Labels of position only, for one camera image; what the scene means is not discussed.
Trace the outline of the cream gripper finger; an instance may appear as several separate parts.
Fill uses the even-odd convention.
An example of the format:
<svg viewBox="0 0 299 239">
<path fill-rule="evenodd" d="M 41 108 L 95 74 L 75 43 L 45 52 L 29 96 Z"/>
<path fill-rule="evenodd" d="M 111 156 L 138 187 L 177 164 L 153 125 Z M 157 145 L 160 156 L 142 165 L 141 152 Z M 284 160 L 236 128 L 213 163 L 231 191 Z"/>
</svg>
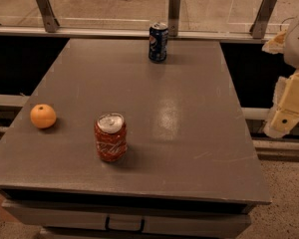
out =
<svg viewBox="0 0 299 239">
<path fill-rule="evenodd" d="M 275 37 L 263 45 L 262 51 L 273 55 L 283 54 L 285 47 L 285 37 L 286 31 L 280 31 Z"/>
<path fill-rule="evenodd" d="M 269 110 L 263 131 L 271 138 L 281 138 L 289 134 L 298 122 L 299 115 L 282 111 L 274 106 Z"/>
</svg>

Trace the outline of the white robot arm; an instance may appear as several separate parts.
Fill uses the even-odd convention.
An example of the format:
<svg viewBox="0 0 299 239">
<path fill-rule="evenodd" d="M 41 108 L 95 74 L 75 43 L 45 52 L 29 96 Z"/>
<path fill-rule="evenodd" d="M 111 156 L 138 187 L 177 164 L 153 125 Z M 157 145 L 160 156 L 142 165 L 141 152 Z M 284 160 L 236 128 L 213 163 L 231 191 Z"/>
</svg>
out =
<svg viewBox="0 0 299 239">
<path fill-rule="evenodd" d="M 299 122 L 299 14 L 287 30 L 267 41 L 262 50 L 269 54 L 282 54 L 284 62 L 295 69 L 290 77 L 278 78 L 273 106 L 263 129 L 267 136 L 280 138 Z"/>
</svg>

